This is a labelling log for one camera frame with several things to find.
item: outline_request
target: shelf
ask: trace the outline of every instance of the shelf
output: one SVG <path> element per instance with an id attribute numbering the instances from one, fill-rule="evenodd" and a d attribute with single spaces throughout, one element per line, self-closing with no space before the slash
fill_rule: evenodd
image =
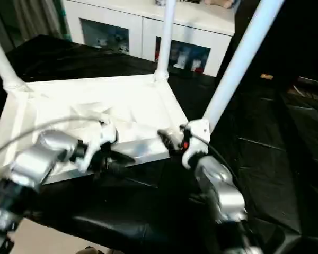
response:
<path id="1" fill-rule="evenodd" d="M 165 8 L 154 4 L 154 0 L 77 0 L 98 7 L 108 8 L 155 20 L 164 20 Z M 233 36 L 234 10 L 217 5 L 178 2 L 175 10 L 174 24 Z"/>

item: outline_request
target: glass cabinet door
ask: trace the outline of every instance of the glass cabinet door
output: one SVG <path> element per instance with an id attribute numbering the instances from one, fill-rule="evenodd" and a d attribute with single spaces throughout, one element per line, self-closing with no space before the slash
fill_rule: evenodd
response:
<path id="1" fill-rule="evenodd" d="M 86 45 L 129 54 L 128 29 L 80 19 Z"/>
<path id="2" fill-rule="evenodd" d="M 156 37 L 155 57 L 157 62 L 160 52 L 161 37 Z M 172 40 L 169 66 L 203 73 L 210 54 L 210 48 Z"/>

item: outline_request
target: toy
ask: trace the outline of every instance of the toy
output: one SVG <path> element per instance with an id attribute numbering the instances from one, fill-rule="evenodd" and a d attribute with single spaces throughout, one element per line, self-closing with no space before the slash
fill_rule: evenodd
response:
<path id="1" fill-rule="evenodd" d="M 235 0 L 204 0 L 204 3 L 207 5 L 220 5 L 226 9 L 229 9 L 234 4 Z"/>

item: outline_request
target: floor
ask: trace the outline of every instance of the floor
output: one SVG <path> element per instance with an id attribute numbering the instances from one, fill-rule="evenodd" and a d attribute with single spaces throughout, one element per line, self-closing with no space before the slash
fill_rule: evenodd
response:
<path id="1" fill-rule="evenodd" d="M 76 254 L 87 246 L 94 247 L 104 254 L 122 254 L 26 219 L 21 222 L 11 238 L 15 243 L 11 254 Z"/>

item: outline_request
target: curtain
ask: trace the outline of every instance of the curtain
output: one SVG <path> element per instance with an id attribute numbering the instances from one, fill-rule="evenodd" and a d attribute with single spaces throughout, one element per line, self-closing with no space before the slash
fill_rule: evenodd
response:
<path id="1" fill-rule="evenodd" d="M 13 3 L 24 41 L 39 34 L 62 38 L 53 0 L 13 0 Z"/>

